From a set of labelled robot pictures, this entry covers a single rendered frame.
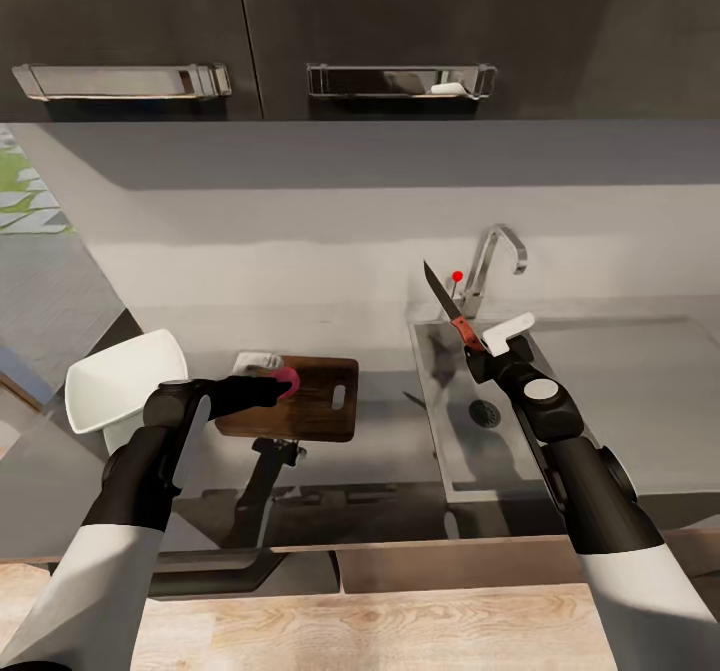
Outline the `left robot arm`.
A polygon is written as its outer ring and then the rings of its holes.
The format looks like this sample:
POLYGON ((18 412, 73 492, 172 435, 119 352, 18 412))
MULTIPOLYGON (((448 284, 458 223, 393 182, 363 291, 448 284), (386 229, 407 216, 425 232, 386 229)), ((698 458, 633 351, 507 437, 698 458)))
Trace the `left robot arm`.
POLYGON ((130 671, 172 501, 182 492, 208 421, 273 407, 292 382, 269 353, 241 352, 224 381, 170 380, 146 401, 143 423, 116 449, 58 568, 0 652, 0 671, 130 671))

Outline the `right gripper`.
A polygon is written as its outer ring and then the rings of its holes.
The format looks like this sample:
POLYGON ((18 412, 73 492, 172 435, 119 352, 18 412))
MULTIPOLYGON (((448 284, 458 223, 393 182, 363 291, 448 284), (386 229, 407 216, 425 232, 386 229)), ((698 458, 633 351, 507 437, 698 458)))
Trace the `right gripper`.
POLYGON ((488 350, 478 354, 470 352, 466 357, 468 369, 477 384, 494 379, 500 385, 500 375, 514 363, 530 365, 534 359, 530 344, 524 336, 517 336, 507 340, 509 351, 494 357, 488 350))

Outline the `parer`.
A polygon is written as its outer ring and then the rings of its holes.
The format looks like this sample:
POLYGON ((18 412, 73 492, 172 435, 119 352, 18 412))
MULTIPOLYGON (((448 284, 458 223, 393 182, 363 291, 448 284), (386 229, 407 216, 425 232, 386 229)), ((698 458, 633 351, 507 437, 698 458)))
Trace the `parer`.
POLYGON ((432 268, 428 265, 428 263, 426 263, 426 260, 424 261, 424 271, 430 287, 432 287, 433 292, 438 297, 438 301, 442 303, 444 310, 448 313, 447 315, 450 316, 449 322, 452 323, 453 327, 456 327, 460 331, 460 335, 462 335, 462 339, 464 339, 466 349, 474 354, 487 350, 486 345, 484 345, 483 341, 479 341, 472 330, 472 327, 470 327, 468 321, 460 312, 460 307, 456 306, 447 292, 445 292, 443 285, 435 276, 432 268))

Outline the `cutting board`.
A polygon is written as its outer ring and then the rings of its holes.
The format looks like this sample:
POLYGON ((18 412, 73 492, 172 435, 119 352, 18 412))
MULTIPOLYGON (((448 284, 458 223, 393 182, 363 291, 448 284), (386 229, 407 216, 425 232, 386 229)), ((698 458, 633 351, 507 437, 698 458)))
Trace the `cutting board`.
MULTIPOLYGON (((214 423, 221 432, 257 433, 346 439, 354 433, 359 363, 355 359, 278 355, 294 367, 300 387, 273 407, 253 406, 225 414, 214 423), (344 407, 332 409, 334 383, 345 381, 344 407)), ((284 369, 284 367, 282 369, 284 369)), ((276 371, 282 371, 276 370, 276 371)), ((256 377, 273 370, 254 369, 256 377)))

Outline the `vidalia onion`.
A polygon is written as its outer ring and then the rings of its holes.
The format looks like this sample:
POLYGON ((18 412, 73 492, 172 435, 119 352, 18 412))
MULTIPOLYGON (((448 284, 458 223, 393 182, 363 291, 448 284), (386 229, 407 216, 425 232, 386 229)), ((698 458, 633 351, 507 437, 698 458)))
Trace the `vidalia onion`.
POLYGON ((298 391, 298 387, 300 387, 300 381, 298 381, 298 375, 296 375, 296 369, 294 369, 294 367, 284 367, 282 371, 273 370, 272 373, 270 373, 270 378, 276 378, 277 382, 292 382, 292 388, 282 395, 277 396, 278 399, 288 399, 288 397, 292 397, 292 395, 298 391))

